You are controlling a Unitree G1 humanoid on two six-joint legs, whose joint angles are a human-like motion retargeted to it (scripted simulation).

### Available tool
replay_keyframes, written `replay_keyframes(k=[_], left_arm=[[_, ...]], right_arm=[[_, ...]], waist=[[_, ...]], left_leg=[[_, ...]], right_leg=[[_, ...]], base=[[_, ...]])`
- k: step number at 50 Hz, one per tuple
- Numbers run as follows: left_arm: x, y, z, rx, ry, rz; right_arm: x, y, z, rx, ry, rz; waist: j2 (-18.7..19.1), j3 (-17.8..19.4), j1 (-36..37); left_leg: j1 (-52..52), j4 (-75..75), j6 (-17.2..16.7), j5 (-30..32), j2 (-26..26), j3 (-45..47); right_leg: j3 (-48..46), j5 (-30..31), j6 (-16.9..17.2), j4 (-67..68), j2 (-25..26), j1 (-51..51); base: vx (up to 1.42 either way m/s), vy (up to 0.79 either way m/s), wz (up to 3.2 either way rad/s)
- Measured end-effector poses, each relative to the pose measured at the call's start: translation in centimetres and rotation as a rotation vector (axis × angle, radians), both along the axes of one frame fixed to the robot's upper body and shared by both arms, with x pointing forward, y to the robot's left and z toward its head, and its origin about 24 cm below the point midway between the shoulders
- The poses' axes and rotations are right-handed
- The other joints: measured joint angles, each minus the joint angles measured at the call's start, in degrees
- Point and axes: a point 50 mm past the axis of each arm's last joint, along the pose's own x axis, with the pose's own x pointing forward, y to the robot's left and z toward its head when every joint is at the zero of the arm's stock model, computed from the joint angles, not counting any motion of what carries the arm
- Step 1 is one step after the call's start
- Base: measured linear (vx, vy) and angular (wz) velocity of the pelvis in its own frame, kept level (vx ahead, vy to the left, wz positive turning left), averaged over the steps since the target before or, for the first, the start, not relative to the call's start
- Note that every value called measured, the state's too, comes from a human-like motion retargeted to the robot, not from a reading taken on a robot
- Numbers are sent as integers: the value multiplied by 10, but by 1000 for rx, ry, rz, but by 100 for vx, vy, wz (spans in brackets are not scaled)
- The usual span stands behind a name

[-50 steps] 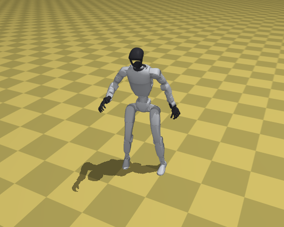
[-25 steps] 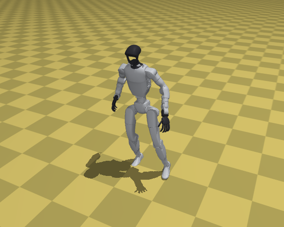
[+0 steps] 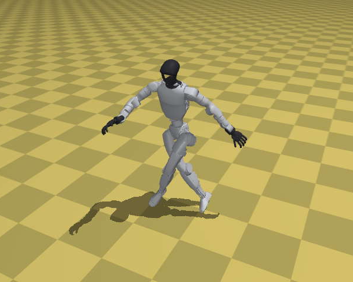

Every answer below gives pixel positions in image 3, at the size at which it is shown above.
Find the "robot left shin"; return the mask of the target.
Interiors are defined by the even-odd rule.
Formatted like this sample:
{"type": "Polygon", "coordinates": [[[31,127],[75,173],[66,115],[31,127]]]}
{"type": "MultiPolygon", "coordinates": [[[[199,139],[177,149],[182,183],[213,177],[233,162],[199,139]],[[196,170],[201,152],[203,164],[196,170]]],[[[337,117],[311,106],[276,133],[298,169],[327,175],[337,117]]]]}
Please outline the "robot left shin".
{"type": "Polygon", "coordinates": [[[167,176],[166,174],[163,174],[163,175],[161,176],[161,179],[160,179],[160,182],[159,182],[160,187],[159,187],[159,191],[158,191],[158,194],[159,194],[159,192],[162,192],[162,193],[161,193],[161,196],[162,196],[162,194],[164,193],[166,187],[170,184],[170,182],[171,182],[171,180],[172,180],[172,178],[173,178],[173,176],[174,176],[175,171],[176,171],[176,169],[175,169],[174,172],[173,172],[171,175],[169,175],[169,176],[167,176]]]}

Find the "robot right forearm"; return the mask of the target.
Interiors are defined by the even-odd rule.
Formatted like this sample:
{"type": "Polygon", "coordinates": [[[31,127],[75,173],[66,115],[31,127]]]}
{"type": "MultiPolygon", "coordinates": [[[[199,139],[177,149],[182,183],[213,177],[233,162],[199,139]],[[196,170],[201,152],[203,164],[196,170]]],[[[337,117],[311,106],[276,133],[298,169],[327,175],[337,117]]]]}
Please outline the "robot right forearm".
{"type": "MultiPolygon", "coordinates": [[[[126,119],[129,114],[133,111],[134,106],[131,104],[131,102],[135,99],[135,97],[130,98],[130,100],[125,104],[124,108],[121,110],[121,112],[119,113],[118,116],[124,116],[124,118],[126,119]]],[[[117,117],[118,117],[117,116],[117,117]]],[[[125,121],[125,119],[123,121],[121,121],[119,124],[123,123],[125,121]]]]}

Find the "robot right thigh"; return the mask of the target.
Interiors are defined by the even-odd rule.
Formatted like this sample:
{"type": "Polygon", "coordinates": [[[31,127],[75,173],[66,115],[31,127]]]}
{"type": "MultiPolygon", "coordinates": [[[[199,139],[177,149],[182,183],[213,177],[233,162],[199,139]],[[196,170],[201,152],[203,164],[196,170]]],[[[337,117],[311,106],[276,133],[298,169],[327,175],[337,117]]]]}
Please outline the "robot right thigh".
{"type": "MultiPolygon", "coordinates": [[[[171,136],[171,132],[169,131],[169,129],[167,129],[163,134],[162,134],[163,140],[164,140],[164,145],[166,148],[166,152],[168,154],[168,156],[170,157],[171,152],[172,152],[172,147],[175,144],[174,140],[176,138],[171,136]]],[[[191,174],[192,173],[192,164],[190,163],[185,163],[182,159],[179,161],[179,163],[177,164],[176,168],[180,171],[183,172],[185,175],[191,174]]]]}

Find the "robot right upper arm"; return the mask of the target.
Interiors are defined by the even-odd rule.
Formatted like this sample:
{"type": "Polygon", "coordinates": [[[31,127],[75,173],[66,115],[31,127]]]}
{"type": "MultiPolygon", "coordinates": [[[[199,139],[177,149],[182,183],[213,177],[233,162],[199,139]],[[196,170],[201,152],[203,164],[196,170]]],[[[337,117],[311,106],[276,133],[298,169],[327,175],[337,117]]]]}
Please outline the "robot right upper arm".
{"type": "Polygon", "coordinates": [[[139,93],[135,96],[135,99],[131,102],[134,108],[137,108],[141,103],[140,101],[147,98],[151,95],[151,92],[157,92],[157,88],[160,82],[151,82],[146,87],[144,87],[139,93]]]}

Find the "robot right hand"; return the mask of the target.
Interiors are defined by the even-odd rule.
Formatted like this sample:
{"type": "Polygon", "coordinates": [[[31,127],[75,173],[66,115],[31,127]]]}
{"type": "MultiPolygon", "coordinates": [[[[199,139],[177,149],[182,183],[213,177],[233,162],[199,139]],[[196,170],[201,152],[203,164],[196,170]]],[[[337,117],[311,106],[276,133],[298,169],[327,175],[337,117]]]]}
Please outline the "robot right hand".
{"type": "Polygon", "coordinates": [[[114,119],[110,120],[103,128],[102,128],[102,134],[106,134],[106,132],[108,132],[107,128],[110,126],[113,126],[113,124],[118,125],[121,121],[123,121],[125,118],[124,116],[116,116],[114,117],[114,119]],[[106,132],[105,132],[106,131],[106,132]]]}

